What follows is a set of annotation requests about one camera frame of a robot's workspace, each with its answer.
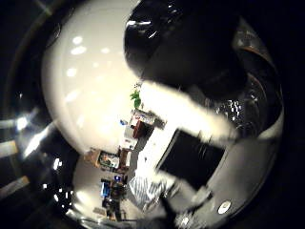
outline white ceiling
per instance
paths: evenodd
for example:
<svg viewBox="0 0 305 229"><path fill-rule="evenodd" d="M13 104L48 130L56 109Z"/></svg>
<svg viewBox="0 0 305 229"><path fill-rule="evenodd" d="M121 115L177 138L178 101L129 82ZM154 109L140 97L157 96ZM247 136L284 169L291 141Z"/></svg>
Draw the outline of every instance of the white ceiling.
<svg viewBox="0 0 305 229"><path fill-rule="evenodd" d="M136 0L91 0L77 7L46 50L44 96L65 139L79 153L115 153L129 120L137 78L124 58L125 23Z"/></svg>

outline green plant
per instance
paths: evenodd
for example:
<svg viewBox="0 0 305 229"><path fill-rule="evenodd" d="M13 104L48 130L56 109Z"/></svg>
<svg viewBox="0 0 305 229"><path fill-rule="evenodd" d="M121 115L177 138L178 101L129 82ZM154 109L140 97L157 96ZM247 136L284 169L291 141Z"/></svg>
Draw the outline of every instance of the green plant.
<svg viewBox="0 0 305 229"><path fill-rule="evenodd" d="M134 108L139 108L139 106L141 105L140 92L139 91L134 91L131 94L131 100L133 100Z"/></svg>

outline ceiling light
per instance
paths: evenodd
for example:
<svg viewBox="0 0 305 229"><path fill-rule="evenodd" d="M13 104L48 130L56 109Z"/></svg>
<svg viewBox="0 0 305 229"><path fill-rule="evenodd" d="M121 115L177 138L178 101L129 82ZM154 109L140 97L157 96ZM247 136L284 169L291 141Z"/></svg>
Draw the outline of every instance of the ceiling light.
<svg viewBox="0 0 305 229"><path fill-rule="evenodd" d="M70 69L67 69L67 71L66 71L67 77L75 77L76 74L77 74L77 69L75 69L75 68L70 68Z"/></svg>
<svg viewBox="0 0 305 229"><path fill-rule="evenodd" d="M109 53L110 51L111 51L111 50L108 49L108 48L103 48L103 49L101 49L101 52L104 53L104 54L107 54L107 53Z"/></svg>
<svg viewBox="0 0 305 229"><path fill-rule="evenodd" d="M72 102L79 94L80 94L79 90L74 90L74 91L70 92L69 94L67 94L67 96L65 97L65 101Z"/></svg>
<svg viewBox="0 0 305 229"><path fill-rule="evenodd" d="M58 202L58 196L57 196L57 194L54 194L54 199L55 199L56 202Z"/></svg>
<svg viewBox="0 0 305 229"><path fill-rule="evenodd" d="M76 48L71 50L71 54L73 55L78 55L78 54L82 54L87 50L86 47L84 46L77 46Z"/></svg>
<svg viewBox="0 0 305 229"><path fill-rule="evenodd" d="M72 40L72 42L75 44L75 45L79 45L80 43L82 43L83 41L83 37L81 36L75 36Z"/></svg>

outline white panel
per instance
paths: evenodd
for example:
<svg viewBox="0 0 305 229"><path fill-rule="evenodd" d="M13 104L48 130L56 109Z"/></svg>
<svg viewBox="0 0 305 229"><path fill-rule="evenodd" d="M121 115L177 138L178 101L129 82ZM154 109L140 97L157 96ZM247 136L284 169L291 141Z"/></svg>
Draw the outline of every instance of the white panel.
<svg viewBox="0 0 305 229"><path fill-rule="evenodd" d="M27 186L30 183L29 179L25 176L18 178L17 180L7 184L0 189L0 200L6 198L18 191L19 189Z"/></svg>
<svg viewBox="0 0 305 229"><path fill-rule="evenodd" d="M0 158L18 153L14 140L0 143Z"/></svg>
<svg viewBox="0 0 305 229"><path fill-rule="evenodd" d="M130 93L137 78L124 57L125 23L135 0L86 1L76 8L59 38L46 50L42 67L48 109L79 153L90 147L118 149L130 119Z"/></svg>

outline gray surface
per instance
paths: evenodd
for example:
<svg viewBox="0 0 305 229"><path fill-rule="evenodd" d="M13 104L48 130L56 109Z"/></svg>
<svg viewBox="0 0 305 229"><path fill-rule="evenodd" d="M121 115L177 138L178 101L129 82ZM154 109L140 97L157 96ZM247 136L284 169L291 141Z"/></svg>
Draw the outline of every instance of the gray surface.
<svg viewBox="0 0 305 229"><path fill-rule="evenodd" d="M130 180L132 178L134 178L134 171L136 169L136 165L137 165L137 158L138 155L140 153L140 151L142 151L146 145L146 142L148 141L148 139L150 138L150 136L153 133L153 127L148 127L148 131L147 134L143 137L140 137L136 146L134 147L134 149L132 150L132 156L131 156L131 164L130 164L130 169L127 172L127 176L128 176L128 183L130 182ZM133 196L133 193L130 189L130 186L127 186L127 198L139 209L142 209L143 206L139 206Z"/></svg>

